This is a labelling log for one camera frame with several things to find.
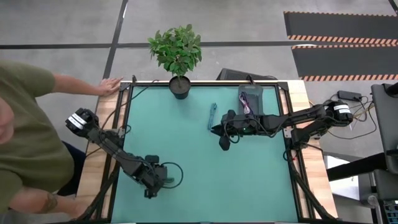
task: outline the green leaves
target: green leaves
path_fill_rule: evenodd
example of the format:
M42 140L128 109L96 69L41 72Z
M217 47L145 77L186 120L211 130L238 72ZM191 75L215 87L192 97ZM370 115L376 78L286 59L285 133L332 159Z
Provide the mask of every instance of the green leaves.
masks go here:
M172 75L184 76L202 60L200 41L200 35L195 35L191 24L171 28L163 34L158 30L155 38L148 38L150 56L156 55L158 66L163 64Z

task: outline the potted plant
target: potted plant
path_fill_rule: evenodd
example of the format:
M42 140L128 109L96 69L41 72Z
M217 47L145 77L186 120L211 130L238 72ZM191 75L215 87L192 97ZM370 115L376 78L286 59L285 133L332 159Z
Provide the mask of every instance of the potted plant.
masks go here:
M158 30L155 38L148 38L150 57L156 55L158 66L163 65L171 72L170 91L177 99L185 99L191 87L190 80L184 76L188 70L193 71L201 62L200 35L195 35L192 25L171 28L164 34Z

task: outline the wooden table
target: wooden table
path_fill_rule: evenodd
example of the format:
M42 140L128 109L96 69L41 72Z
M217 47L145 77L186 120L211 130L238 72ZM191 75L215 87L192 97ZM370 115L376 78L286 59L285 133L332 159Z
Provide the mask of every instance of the wooden table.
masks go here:
M305 90L304 81L288 80L288 81L279 81L279 82L287 82L289 85L290 100L292 102L293 111L303 110L310 107L310 103L308 102L307 91ZM96 114L99 117L100 126L102 126L103 122L109 116L109 114L111 114L112 111L114 111L116 107L117 98L118 94L115 93L112 96L102 97L99 99ZM127 94L123 94L122 102L124 103L126 101L127 101ZM287 104L284 96L282 96L282 105L284 108L284 112L287 113ZM123 118L124 118L124 106L121 108L120 111L118 127L122 126ZM106 126L104 127L105 129L111 129L112 120L113 117L110 117L109 121L106 123ZM301 124L298 125L298 127L302 128L305 125L306 124ZM316 140L310 140L309 143L319 147L319 142ZM96 144L89 143L86 153L90 153L97 148L98 146ZM310 190L314 193L316 198L325 207L325 209L331 215L337 217L335 202L331 194L330 185L326 174L326 168L323 162L322 152L319 151L318 149L308 147L302 150L302 154L303 154L305 170L307 172L307 178ZM105 160L106 160L106 153L102 150L95 152L86 159L83 168L83 173L81 175L79 189L77 192L77 198L76 198L77 200L82 200L87 204L90 204L94 199L94 197L96 196L96 194L100 191ZM308 208L305 203L306 199L303 192L300 189L299 189L299 194L300 194L300 201L302 204L303 216L308 217ZM106 218L108 215L110 195L111 195L111 190L109 189L104 199L104 205L102 210L103 218Z

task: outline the green tabletop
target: green tabletop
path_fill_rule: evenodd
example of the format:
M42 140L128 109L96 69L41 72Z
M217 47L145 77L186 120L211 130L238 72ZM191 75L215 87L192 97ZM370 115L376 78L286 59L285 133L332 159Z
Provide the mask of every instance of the green tabletop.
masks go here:
M142 89L134 87L133 95ZM124 150L176 162L184 180L148 199L144 186L120 172L112 223L297 221L282 133L245 136L224 152L207 130L212 103L218 105L216 125L228 110L237 111L238 87L193 86L177 100L168 87L152 86L131 103ZM263 107L265 114L279 114L274 87L264 87ZM178 182L180 171L167 167Z

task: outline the black plant pot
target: black plant pot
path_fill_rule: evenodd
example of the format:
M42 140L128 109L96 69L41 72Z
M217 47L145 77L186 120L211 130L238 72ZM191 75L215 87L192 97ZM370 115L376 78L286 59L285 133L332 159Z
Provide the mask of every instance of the black plant pot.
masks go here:
M191 89L191 81L185 76L180 78L174 76L169 81L169 88L177 99L183 100L188 96L189 89Z

